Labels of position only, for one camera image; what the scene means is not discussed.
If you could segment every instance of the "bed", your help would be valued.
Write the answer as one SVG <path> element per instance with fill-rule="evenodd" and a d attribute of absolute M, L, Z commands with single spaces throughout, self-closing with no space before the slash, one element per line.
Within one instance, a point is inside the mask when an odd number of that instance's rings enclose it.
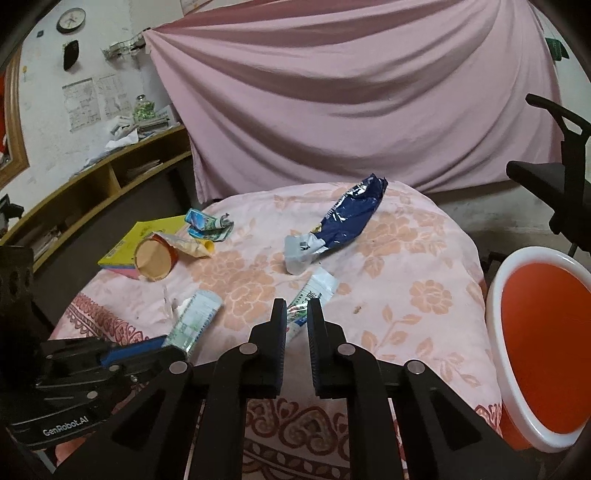
<path fill-rule="evenodd" d="M 122 345 L 167 334 L 164 290 L 173 303 L 196 289 L 224 306 L 199 340 L 194 364 L 217 360 L 268 319 L 273 299 L 291 301 L 315 265 L 298 277 L 284 268 L 286 235 L 313 228 L 350 184 L 319 183 L 248 193 L 209 206 L 229 213 L 235 229 L 211 258 L 182 258 L 170 275 L 148 283 L 101 271 L 72 301 L 53 338 L 102 335 Z M 180 232 L 187 235 L 185 229 Z M 321 257 L 339 281 L 324 308 L 349 342 L 403 364 L 419 358 L 497 432 L 501 395 L 484 322 L 483 275 L 472 240 L 431 200 L 391 182 L 363 233 Z M 58 448 L 62 459 L 74 444 Z M 248 404 L 244 478 L 347 479 L 345 401 L 314 396 L 307 335 L 285 353 L 275 400 Z"/>

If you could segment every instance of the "wooden shelf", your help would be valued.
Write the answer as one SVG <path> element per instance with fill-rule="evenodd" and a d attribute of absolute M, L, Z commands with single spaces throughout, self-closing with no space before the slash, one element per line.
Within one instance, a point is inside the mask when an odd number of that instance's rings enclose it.
<path fill-rule="evenodd" d="M 134 181 L 128 183 L 122 189 L 119 189 L 119 192 L 117 192 L 117 194 L 110 196 L 106 200 L 102 201 L 100 204 L 98 204 L 96 207 L 94 207 L 90 212 L 85 214 L 80 220 L 78 220 L 76 223 L 74 223 L 74 225 L 72 225 L 65 233 L 60 235 L 57 242 L 55 244 L 53 244 L 51 247 L 49 247 L 49 249 L 42 256 L 40 256 L 37 259 L 37 261 L 33 264 L 33 272 L 36 272 L 39 269 L 39 267 L 41 267 L 43 265 L 43 262 L 45 262 L 50 256 L 52 256 L 55 253 L 55 251 L 58 248 L 60 248 L 64 243 L 66 243 L 68 241 L 68 239 L 76 233 L 76 231 L 78 231 L 81 227 L 83 227 L 85 225 L 86 222 L 90 221 L 98 213 L 105 210 L 115 200 L 119 199 L 120 197 L 122 197 L 123 195 L 128 193 L 130 190 L 133 190 L 138 185 L 140 185 L 141 183 L 150 179 L 151 177 L 154 177 L 158 173 L 160 173 L 164 170 L 167 170 L 168 168 L 176 165 L 181 160 L 184 160 L 185 158 L 188 158 L 190 156 L 191 156 L 190 151 L 187 151 L 183 154 L 177 155 L 172 160 L 169 160 L 168 162 L 164 162 L 163 164 L 158 165 L 157 167 L 153 168 L 149 172 L 146 172 L 143 175 L 140 175 Z"/>
<path fill-rule="evenodd" d="M 126 147 L 80 173 L 33 207 L 0 239 L 0 245 L 30 246 L 58 228 L 61 233 L 55 243 L 33 265 L 37 271 L 100 212 L 143 182 L 190 157 L 189 135 L 183 126 Z M 130 168 L 155 160 L 161 163 L 135 179 L 127 178 Z"/>

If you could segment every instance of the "black chair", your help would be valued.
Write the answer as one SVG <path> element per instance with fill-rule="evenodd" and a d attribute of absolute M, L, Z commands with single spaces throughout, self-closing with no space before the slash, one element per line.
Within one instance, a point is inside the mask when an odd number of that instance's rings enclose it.
<path fill-rule="evenodd" d="M 562 163 L 533 164 L 510 161 L 506 172 L 554 210 L 550 230 L 562 233 L 571 242 L 569 255 L 577 248 L 591 252 L 591 183 L 585 180 L 585 144 L 591 136 L 591 124 L 566 108 L 529 93 L 525 101 L 548 110 L 562 130 Z M 581 128 L 577 134 L 566 127 L 567 119 Z"/>

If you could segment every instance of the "clock face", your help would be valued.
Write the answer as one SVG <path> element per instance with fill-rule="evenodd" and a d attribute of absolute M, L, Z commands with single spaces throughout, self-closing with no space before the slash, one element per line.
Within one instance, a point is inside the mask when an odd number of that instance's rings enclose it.
<path fill-rule="evenodd" d="M 81 8 L 70 8 L 57 21 L 57 31 L 61 33 L 71 33 L 78 30 L 84 20 L 86 19 L 86 12 Z"/>

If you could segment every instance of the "crumpled blue snack wrapper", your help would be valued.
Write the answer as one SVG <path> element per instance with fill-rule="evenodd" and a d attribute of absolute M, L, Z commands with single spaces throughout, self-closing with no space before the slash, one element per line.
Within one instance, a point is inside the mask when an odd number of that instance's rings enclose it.
<path fill-rule="evenodd" d="M 387 187 L 386 179 L 372 173 L 347 190 L 310 233 L 286 236 L 287 271 L 300 275 L 321 253 L 354 240 L 377 210 Z"/>

